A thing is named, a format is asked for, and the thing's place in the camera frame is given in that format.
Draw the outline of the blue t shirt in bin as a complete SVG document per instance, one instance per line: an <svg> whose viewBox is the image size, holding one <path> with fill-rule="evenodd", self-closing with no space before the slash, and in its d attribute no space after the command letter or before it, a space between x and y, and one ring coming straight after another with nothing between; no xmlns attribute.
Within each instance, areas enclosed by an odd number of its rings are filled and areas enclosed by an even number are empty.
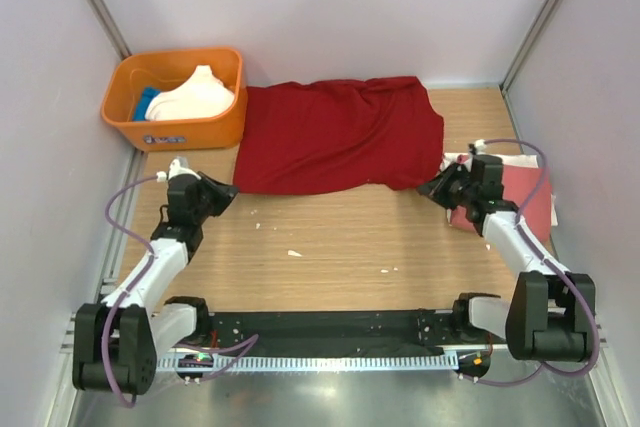
<svg viewBox="0 0 640 427"><path fill-rule="evenodd" d="M138 102L133 111L132 121L142 122L146 120L146 112L151 102L161 93L160 90L153 87L145 87L140 95Z"/></svg>

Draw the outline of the right aluminium frame post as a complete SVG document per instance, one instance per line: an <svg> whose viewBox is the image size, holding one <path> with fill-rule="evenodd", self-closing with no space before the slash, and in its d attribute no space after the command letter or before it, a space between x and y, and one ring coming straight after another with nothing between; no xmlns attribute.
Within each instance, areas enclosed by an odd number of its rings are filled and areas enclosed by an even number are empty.
<svg viewBox="0 0 640 427"><path fill-rule="evenodd" d="M506 74L500 84L500 90L503 95L505 95L509 88L513 85L519 72L523 68L524 64L526 63L534 47L540 40L544 31L550 24L562 1L563 0L543 1L524 39L520 43L519 48L516 51L516 54L511 61Z"/></svg>

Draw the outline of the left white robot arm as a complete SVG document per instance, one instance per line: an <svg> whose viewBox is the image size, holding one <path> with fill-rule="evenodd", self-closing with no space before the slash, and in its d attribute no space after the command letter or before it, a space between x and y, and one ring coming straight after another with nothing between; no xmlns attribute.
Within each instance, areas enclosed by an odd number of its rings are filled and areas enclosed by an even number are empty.
<svg viewBox="0 0 640 427"><path fill-rule="evenodd" d="M84 391L110 391L126 406L151 387L157 360L180 341L198 347L212 334L206 302L178 298L152 313L203 240L203 225L235 200L235 186L174 164L151 177L167 185L161 219L145 239L112 216L113 227L140 242L145 254L109 295L83 304L75 315L72 382Z"/></svg>

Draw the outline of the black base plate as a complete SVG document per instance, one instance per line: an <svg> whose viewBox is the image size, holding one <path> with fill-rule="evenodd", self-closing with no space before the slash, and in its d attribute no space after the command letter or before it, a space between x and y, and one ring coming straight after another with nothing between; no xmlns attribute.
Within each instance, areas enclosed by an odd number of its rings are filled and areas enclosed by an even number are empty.
<svg viewBox="0 0 640 427"><path fill-rule="evenodd" d="M354 358L437 355L459 345L506 341L462 321L450 310L217 312L208 329L180 347L233 348L256 335L249 354L261 357Z"/></svg>

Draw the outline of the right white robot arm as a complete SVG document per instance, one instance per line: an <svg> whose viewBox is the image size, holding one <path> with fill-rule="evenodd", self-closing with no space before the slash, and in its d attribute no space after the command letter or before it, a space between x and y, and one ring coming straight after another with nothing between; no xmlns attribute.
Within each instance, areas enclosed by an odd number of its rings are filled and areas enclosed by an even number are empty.
<svg viewBox="0 0 640 427"><path fill-rule="evenodd" d="M491 332L518 360L592 364L599 352L595 283L556 261L537 240L519 206L504 197L503 171L501 158L475 155L417 189L447 210L463 209L517 275L510 302L476 296L451 317L451 331L465 343Z"/></svg>

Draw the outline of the orange plastic bin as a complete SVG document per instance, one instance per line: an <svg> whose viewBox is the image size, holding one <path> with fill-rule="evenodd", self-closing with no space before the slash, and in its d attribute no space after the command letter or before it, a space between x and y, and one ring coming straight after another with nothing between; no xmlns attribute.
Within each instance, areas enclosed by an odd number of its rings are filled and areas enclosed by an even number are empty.
<svg viewBox="0 0 640 427"><path fill-rule="evenodd" d="M175 121L135 121L143 91L179 87L199 65L235 95L225 112L208 118ZM132 55L115 69L101 105L104 122L143 152L230 148L243 136L248 92L241 53L226 46L149 51Z"/></svg>

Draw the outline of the white t shirt in bin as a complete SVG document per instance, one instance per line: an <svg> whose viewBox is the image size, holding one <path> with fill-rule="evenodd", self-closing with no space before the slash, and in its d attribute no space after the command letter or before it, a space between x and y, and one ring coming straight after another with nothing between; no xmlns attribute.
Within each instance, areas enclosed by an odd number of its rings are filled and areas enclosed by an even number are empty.
<svg viewBox="0 0 640 427"><path fill-rule="evenodd" d="M179 87L156 95L144 118L147 121L176 121L215 117L229 110L235 98L209 65L198 65Z"/></svg>

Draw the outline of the folded white t shirt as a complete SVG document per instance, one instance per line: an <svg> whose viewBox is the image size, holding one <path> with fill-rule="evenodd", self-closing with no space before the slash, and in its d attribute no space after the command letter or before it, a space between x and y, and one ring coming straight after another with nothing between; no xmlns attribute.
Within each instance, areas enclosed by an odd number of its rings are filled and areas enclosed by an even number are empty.
<svg viewBox="0 0 640 427"><path fill-rule="evenodd" d="M538 159L534 155L497 155L504 164L503 184L504 197L521 206L526 197L534 189L541 173ZM463 163L470 167L469 155L466 153L445 153L440 169L444 170L451 163ZM525 207L524 216L529 228L541 241L550 237L551 227L558 225L555 209L555 195L547 174L542 187ZM462 208L447 211L450 225L461 230L472 231L473 225L465 218Z"/></svg>

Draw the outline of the dark red t shirt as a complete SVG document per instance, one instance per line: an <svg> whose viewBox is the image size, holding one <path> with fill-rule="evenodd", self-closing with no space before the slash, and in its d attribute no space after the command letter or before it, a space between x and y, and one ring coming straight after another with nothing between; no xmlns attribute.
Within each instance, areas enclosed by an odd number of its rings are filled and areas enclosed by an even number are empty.
<svg viewBox="0 0 640 427"><path fill-rule="evenodd" d="M233 182L243 193L317 195L436 175L444 119L418 78L251 87Z"/></svg>

